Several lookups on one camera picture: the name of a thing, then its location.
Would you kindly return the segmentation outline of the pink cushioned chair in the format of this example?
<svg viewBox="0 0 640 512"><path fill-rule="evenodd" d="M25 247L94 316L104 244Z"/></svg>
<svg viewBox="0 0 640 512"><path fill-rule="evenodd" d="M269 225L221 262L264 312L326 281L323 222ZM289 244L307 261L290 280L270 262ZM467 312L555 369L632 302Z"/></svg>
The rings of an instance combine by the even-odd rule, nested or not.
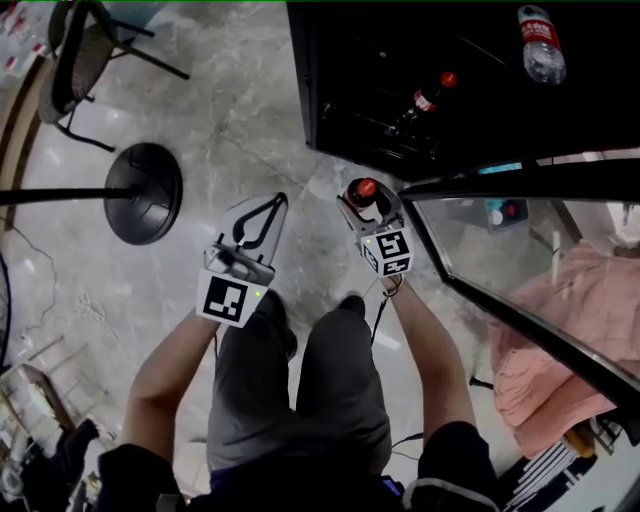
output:
<svg viewBox="0 0 640 512"><path fill-rule="evenodd" d="M587 241L556 272L517 288L510 300L640 377L640 256L608 256ZM494 403L523 455L547 450L578 423L614 404L507 325L488 324Z"/></svg>

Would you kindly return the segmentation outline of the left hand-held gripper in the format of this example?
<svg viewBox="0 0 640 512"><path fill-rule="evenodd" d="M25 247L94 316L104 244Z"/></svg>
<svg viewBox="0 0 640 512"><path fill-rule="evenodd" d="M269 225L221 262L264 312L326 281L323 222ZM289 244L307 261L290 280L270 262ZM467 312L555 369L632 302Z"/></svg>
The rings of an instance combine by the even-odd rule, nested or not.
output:
<svg viewBox="0 0 640 512"><path fill-rule="evenodd" d="M269 265L287 211L287 196L278 192L244 200L224 214L218 223L219 243L204 252L204 267L198 276L197 315L227 326L246 324L275 277Z"/></svg>

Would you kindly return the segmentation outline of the black white striped cloth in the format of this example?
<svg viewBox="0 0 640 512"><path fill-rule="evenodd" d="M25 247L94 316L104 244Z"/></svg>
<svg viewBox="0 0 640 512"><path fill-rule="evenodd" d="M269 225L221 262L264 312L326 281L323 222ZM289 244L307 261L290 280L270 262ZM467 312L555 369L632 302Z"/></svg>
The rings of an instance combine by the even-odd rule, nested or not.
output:
<svg viewBox="0 0 640 512"><path fill-rule="evenodd" d="M547 512L597 461L579 456L566 440L533 459L522 457L498 478L503 512Z"/></svg>

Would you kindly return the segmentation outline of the cola bottle with red label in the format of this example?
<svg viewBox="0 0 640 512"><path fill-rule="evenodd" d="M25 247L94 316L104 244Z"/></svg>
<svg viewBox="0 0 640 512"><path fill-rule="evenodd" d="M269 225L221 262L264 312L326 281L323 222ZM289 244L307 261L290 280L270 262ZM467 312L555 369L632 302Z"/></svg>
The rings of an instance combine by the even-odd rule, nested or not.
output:
<svg viewBox="0 0 640 512"><path fill-rule="evenodd" d="M385 135L405 139L428 138L428 125L442 109L457 83L458 77L453 71L444 71L434 87L416 89L410 105L401 110L394 122L386 128Z"/></svg>
<svg viewBox="0 0 640 512"><path fill-rule="evenodd" d="M348 185L343 199L364 220L382 220L378 206L380 189L376 180L368 177L356 178Z"/></svg>

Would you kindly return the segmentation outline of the pack of clear water bottles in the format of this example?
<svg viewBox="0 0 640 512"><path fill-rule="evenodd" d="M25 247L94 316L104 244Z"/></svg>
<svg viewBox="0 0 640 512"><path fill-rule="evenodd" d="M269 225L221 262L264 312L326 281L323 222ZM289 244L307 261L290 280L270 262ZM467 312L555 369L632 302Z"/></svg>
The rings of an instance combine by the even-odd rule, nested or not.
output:
<svg viewBox="0 0 640 512"><path fill-rule="evenodd" d="M23 76L37 57L47 56L52 10L44 1L0 1L0 82Z"/></svg>

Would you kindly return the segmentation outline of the black round seat chair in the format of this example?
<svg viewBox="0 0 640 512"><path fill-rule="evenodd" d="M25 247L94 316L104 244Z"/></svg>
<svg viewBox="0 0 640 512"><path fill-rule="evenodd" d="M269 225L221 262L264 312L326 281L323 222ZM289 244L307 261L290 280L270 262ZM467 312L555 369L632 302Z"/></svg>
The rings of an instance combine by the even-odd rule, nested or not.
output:
<svg viewBox="0 0 640 512"><path fill-rule="evenodd" d="M67 138L113 153L113 146L77 135L71 131L77 107L92 103L91 91L108 63L119 56L132 55L183 80L189 75L132 46L133 40L118 36L119 28L153 38L155 33L114 18L100 2L59 2L48 25L52 68L41 88L40 121L54 127Z"/></svg>

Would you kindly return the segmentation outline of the brown wooden bench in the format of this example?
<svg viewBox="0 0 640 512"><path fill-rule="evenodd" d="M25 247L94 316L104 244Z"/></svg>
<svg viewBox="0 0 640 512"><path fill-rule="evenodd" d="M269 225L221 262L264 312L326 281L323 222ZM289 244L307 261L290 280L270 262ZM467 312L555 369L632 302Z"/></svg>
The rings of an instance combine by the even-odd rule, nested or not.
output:
<svg viewBox="0 0 640 512"><path fill-rule="evenodd" d="M22 78L0 90L0 192L21 188L26 164L41 125L41 89L51 61L37 57Z"/></svg>

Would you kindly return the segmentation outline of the brown wooden stool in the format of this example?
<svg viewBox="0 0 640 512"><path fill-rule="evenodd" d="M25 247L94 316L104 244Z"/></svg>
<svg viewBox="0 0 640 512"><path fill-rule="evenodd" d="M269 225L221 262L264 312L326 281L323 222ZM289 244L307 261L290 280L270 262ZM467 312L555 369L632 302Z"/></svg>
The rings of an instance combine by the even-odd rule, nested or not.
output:
<svg viewBox="0 0 640 512"><path fill-rule="evenodd" d="M0 433L44 441L76 422L50 377L30 364L0 370Z"/></svg>

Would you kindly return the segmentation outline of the person's left black shoe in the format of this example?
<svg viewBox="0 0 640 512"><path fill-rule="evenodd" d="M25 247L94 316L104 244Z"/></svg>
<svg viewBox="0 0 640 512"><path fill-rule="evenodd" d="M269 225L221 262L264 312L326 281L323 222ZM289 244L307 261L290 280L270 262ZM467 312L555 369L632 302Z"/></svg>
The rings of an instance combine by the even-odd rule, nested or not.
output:
<svg viewBox="0 0 640 512"><path fill-rule="evenodd" d="M274 290L268 289L260 301L257 311L265 315L274 326L287 361L290 362L297 353L298 341L289 327L285 304L279 294Z"/></svg>

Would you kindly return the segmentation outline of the black mini fridge cabinet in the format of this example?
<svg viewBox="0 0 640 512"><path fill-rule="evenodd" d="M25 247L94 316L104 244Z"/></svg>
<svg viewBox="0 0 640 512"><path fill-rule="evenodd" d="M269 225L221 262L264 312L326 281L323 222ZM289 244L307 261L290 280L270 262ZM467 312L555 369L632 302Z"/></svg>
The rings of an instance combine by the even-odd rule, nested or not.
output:
<svg viewBox="0 0 640 512"><path fill-rule="evenodd" d="M543 8L561 85L523 62L517 11ZM640 151L640 1L291 2L307 145L415 182L522 159ZM385 135L420 87L458 83L429 137Z"/></svg>

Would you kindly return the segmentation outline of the person's dark navy shirt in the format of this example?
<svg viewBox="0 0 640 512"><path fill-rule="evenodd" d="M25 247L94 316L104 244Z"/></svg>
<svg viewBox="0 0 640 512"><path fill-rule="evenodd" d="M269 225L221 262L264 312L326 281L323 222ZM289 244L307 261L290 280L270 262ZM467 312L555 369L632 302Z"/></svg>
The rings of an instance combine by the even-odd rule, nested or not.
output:
<svg viewBox="0 0 640 512"><path fill-rule="evenodd" d="M349 458L273 455L216 470L190 500L170 464L131 444L99 459L95 512L501 512L488 445L469 423L439 428L408 486Z"/></svg>

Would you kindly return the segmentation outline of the person's leg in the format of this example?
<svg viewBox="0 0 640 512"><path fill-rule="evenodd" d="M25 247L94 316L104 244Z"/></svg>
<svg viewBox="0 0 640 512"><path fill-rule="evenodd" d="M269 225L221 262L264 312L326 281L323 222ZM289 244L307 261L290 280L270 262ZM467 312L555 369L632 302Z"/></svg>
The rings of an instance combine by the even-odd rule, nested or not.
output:
<svg viewBox="0 0 640 512"><path fill-rule="evenodd" d="M289 406L289 366L279 336L255 311L229 327L215 365L207 431L207 462L226 470L280 451L297 415Z"/></svg>
<svg viewBox="0 0 640 512"><path fill-rule="evenodd" d="M381 474L391 428L363 315L339 307L313 327L302 360L296 413L339 457Z"/></svg>

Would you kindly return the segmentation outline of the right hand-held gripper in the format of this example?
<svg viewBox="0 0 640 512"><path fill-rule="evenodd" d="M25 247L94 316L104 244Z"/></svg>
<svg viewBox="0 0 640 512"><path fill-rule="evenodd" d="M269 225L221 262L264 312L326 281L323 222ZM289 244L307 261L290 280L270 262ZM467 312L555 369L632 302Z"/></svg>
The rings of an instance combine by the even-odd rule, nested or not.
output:
<svg viewBox="0 0 640 512"><path fill-rule="evenodd" d="M404 225L402 204L386 185L378 188L378 211L381 223L364 219L343 196L336 198L338 209L356 237L360 256L378 277L390 277L411 270L414 248Z"/></svg>

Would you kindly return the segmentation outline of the glass fridge door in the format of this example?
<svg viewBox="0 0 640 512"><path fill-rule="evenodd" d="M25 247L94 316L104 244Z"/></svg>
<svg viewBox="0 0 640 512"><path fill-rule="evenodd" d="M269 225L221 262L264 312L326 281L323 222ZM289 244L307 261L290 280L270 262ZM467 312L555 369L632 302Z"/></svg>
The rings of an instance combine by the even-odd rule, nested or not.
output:
<svg viewBox="0 0 640 512"><path fill-rule="evenodd" d="M582 240L608 256L640 256L640 155L483 169L409 187L401 202L445 285L640 424L640 377L509 298L558 271Z"/></svg>

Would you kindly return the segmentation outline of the clear water bottle red label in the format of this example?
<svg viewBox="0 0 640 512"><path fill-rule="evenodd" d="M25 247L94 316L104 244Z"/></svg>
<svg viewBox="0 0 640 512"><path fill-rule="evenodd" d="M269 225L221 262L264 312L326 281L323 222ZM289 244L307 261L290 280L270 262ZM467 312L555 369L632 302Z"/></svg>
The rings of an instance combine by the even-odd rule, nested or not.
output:
<svg viewBox="0 0 640 512"><path fill-rule="evenodd" d="M539 6L528 4L518 9L517 18L527 74L542 85L561 85L566 78L566 63L549 14Z"/></svg>

